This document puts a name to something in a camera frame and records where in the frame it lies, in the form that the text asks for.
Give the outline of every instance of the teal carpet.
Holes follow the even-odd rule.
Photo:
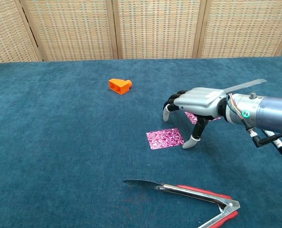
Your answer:
[[[111,78],[133,86],[121,96]],[[190,228],[219,213],[122,182],[130,178],[232,196],[241,208],[225,228],[282,227],[282,156],[272,144],[256,148],[224,119],[188,150],[151,150],[146,138],[177,127],[188,140],[184,113],[162,119],[171,94],[258,78],[268,82],[239,93],[282,97],[282,57],[0,64],[0,228]]]

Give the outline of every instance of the robotic hand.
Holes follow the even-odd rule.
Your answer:
[[[163,120],[169,119],[170,112],[182,110],[194,114],[197,123],[190,139],[183,149],[193,147],[200,141],[201,134],[209,120],[223,116],[232,124],[243,124],[256,147],[274,142],[282,137],[282,98],[231,94],[230,92],[266,82],[257,79],[226,89],[193,88],[181,90],[169,97],[163,107]],[[269,137],[260,139],[254,128],[257,127]]]

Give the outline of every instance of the wicker panel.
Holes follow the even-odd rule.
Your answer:
[[[47,60],[111,59],[105,0],[26,0]]]
[[[0,63],[38,61],[14,0],[0,0]]]
[[[282,0],[212,0],[208,10],[201,57],[280,54]]]
[[[200,0],[117,0],[119,57],[191,58]]]

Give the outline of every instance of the tongs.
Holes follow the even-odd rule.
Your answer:
[[[169,185],[159,184],[148,180],[124,180],[123,182],[130,185],[138,185],[143,187],[150,187],[156,190],[175,193],[183,196],[193,197],[200,200],[216,203],[219,207],[220,214],[213,217],[198,228],[217,228],[222,226],[227,220],[234,218],[238,215],[240,204],[238,201],[233,200],[232,197],[223,194],[213,193],[211,191],[198,189],[186,185]]]

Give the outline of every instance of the pink patterned paper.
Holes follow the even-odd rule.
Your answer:
[[[147,132],[147,139],[152,150],[183,145],[183,138],[178,128]]]
[[[188,119],[192,122],[192,124],[197,123],[197,117],[195,117],[194,114],[185,112],[185,115],[187,115]]]

